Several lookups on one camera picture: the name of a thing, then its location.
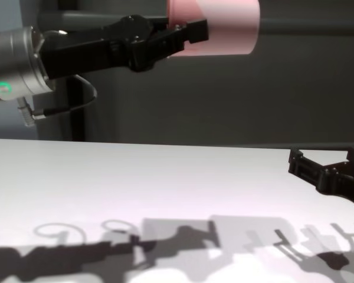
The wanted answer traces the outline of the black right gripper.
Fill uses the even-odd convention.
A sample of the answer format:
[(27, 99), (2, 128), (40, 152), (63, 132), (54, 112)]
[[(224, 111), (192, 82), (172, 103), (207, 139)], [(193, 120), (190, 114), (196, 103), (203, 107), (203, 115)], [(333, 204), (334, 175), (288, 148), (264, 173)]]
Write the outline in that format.
[(347, 162), (323, 167), (291, 149), (288, 172), (319, 189), (319, 193), (344, 198), (354, 204), (354, 147), (348, 149)]

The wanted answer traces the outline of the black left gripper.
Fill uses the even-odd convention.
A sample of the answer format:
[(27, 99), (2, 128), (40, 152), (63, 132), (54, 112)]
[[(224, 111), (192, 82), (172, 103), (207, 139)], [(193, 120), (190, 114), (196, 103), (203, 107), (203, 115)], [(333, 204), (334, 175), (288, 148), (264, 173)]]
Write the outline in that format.
[(48, 78), (56, 79), (113, 67), (135, 72), (209, 39), (205, 19), (169, 26), (168, 17), (126, 16), (114, 24), (45, 39), (40, 58)]

